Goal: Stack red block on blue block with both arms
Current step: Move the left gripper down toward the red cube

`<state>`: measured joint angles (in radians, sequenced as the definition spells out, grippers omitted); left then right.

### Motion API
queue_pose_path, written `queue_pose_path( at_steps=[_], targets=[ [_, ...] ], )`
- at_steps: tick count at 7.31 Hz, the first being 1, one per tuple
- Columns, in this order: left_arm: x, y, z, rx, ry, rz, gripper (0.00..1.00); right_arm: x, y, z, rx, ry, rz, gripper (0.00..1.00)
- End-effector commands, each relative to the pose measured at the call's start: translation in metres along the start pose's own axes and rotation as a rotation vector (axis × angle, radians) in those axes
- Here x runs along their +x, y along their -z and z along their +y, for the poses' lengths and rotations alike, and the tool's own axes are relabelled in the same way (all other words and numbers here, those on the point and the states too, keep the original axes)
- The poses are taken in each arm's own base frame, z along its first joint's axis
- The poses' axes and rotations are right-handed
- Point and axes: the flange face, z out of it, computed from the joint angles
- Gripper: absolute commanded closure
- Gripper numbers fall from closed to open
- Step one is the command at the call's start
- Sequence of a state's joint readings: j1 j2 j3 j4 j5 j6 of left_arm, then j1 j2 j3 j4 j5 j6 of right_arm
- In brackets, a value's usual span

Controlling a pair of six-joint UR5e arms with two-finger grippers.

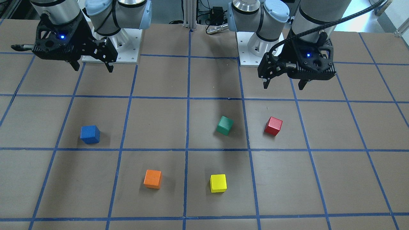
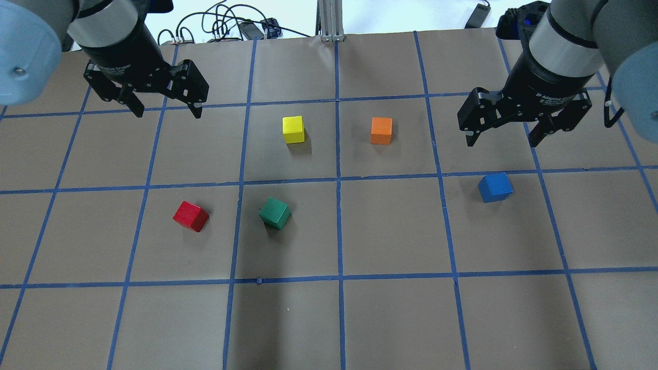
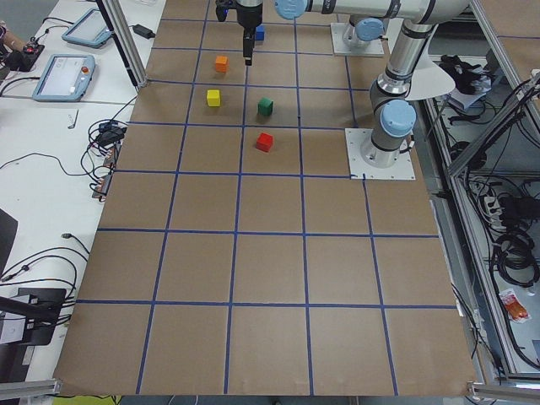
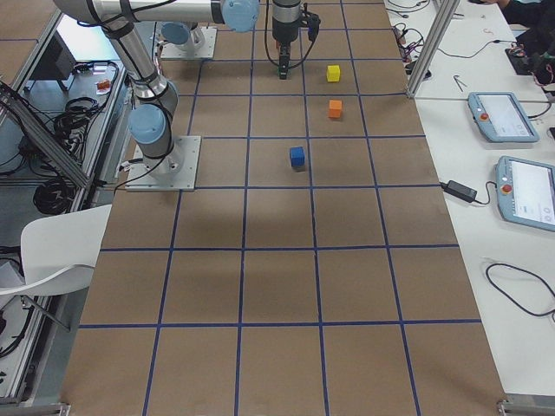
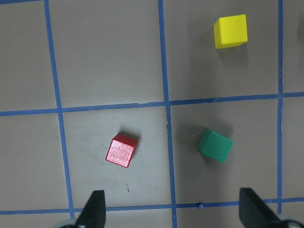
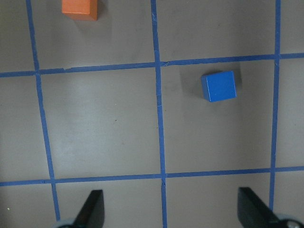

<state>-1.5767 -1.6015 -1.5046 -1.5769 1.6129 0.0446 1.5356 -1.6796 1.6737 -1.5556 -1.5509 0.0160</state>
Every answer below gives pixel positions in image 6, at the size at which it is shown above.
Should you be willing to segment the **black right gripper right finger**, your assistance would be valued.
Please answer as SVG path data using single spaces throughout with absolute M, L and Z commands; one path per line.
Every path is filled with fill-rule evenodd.
M 249 188 L 238 188 L 237 217 L 244 228 L 283 228 L 271 209 Z

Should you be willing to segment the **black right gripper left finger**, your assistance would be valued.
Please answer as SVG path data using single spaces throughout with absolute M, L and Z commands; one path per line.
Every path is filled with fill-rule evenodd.
M 105 222 L 102 190 L 92 190 L 74 220 L 74 228 L 102 228 Z

